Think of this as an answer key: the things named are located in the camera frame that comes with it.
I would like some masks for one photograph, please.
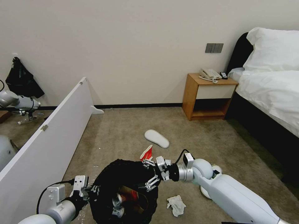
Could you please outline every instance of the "hanging black bag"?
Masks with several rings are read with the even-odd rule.
[[[40,98],[44,91],[39,87],[33,75],[24,67],[18,57],[14,57],[13,66],[5,80],[10,91],[26,97]]]

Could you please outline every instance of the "remote control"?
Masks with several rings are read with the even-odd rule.
[[[225,72],[221,72],[220,75],[222,76],[222,79],[228,79],[227,75]]]

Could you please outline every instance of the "white board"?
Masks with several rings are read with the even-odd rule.
[[[84,77],[0,172],[0,222],[18,223],[36,212],[42,190],[61,181],[93,112]]]

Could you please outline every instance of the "crumpled tissue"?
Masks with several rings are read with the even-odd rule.
[[[172,207],[172,214],[175,217],[184,214],[184,208],[186,205],[183,203],[180,195],[168,198],[167,201],[167,208],[170,206]]]

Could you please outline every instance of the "black bag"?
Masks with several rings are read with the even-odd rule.
[[[10,91],[26,97],[40,98],[44,91],[39,87],[33,75],[24,67],[19,58],[14,57],[13,66],[5,80]]]
[[[158,187],[147,192],[146,189],[138,189],[137,185],[147,182],[154,175],[154,168],[146,169],[140,161],[118,159],[106,166],[93,183],[93,186],[97,187],[97,191],[89,192],[89,204],[96,223],[148,224],[157,208]],[[148,200],[147,210],[142,214],[126,214],[121,219],[112,215],[112,197],[122,185],[143,194]]]

